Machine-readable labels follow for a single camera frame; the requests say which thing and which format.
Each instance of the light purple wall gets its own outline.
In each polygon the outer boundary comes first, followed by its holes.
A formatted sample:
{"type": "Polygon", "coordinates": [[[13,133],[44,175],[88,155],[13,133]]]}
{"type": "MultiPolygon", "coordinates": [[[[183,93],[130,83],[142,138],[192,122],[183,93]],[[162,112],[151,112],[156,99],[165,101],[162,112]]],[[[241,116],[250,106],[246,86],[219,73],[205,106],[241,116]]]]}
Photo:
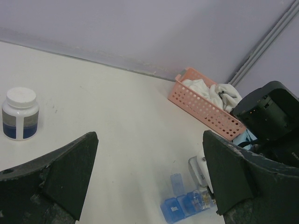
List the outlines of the light purple wall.
{"type": "Polygon", "coordinates": [[[277,80],[299,97],[299,16],[236,86],[242,96],[277,80]]]}
{"type": "Polygon", "coordinates": [[[293,0],[0,0],[0,40],[173,79],[227,82],[293,0]]]}

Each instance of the white table surface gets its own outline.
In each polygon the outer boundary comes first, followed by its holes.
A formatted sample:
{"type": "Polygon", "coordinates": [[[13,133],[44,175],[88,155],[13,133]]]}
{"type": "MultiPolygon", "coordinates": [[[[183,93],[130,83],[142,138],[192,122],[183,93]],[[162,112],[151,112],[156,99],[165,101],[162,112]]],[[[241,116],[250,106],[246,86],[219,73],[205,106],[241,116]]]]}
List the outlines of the white table surface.
{"type": "MultiPolygon", "coordinates": [[[[37,93],[38,130],[26,141],[0,132],[0,170],[95,131],[99,146],[79,224],[166,224],[170,175],[195,189],[188,159],[207,126],[167,100],[174,83],[0,42],[0,102],[12,87],[37,93]]],[[[216,209],[180,224],[222,224],[216,209]]]]}

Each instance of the white plastic part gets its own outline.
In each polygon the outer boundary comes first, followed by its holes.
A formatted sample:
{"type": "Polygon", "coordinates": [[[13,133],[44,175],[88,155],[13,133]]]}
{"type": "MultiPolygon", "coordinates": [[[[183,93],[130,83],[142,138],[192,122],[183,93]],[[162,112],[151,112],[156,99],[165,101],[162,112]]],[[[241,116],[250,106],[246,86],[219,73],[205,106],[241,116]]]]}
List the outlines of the white plastic part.
{"type": "Polygon", "coordinates": [[[32,107],[36,102],[36,93],[28,88],[15,87],[7,92],[6,101],[16,108],[32,107]]]}
{"type": "Polygon", "coordinates": [[[188,164],[189,164],[189,171],[191,173],[191,176],[195,182],[196,188],[197,189],[206,189],[208,187],[208,184],[206,182],[206,178],[203,175],[202,171],[199,168],[199,165],[196,160],[196,156],[192,157],[189,159],[188,164]]]}
{"type": "Polygon", "coordinates": [[[200,168],[203,176],[205,177],[205,180],[206,180],[211,192],[214,193],[212,183],[211,183],[211,178],[209,175],[209,170],[207,169],[206,161],[203,160],[203,157],[205,157],[204,152],[203,152],[203,150],[200,150],[196,157],[196,160],[197,160],[197,163],[199,165],[199,168],[200,168]]]}

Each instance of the small bottle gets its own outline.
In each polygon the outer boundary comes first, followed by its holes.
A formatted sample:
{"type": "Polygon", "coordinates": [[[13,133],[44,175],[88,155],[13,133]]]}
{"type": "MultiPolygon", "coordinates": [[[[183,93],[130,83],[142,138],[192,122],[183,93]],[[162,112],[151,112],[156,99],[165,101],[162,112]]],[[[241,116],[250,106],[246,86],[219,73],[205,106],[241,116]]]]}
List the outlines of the small bottle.
{"type": "Polygon", "coordinates": [[[216,205],[216,201],[211,198],[207,190],[194,190],[193,192],[190,192],[190,196],[193,199],[192,204],[196,211],[203,211],[216,205]]]}
{"type": "Polygon", "coordinates": [[[36,93],[28,88],[16,87],[6,94],[2,104],[4,134],[13,140],[25,140],[37,131],[39,105],[36,93]]]}

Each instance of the gray conduit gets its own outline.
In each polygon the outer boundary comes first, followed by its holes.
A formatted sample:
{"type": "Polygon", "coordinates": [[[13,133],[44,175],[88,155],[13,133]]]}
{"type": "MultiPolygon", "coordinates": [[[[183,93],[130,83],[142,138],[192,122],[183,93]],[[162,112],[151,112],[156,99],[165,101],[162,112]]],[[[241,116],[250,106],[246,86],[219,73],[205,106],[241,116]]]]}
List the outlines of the gray conduit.
{"type": "Polygon", "coordinates": [[[289,11],[287,11],[284,16],[279,20],[275,27],[269,32],[269,34],[263,39],[263,41],[258,45],[258,47],[252,52],[245,64],[240,68],[236,75],[229,82],[233,86],[236,86],[241,80],[246,76],[251,67],[258,61],[258,59],[263,55],[263,53],[271,46],[271,44],[276,40],[279,34],[287,27],[287,25],[292,21],[292,19],[299,12],[299,0],[296,0],[289,11]]]}

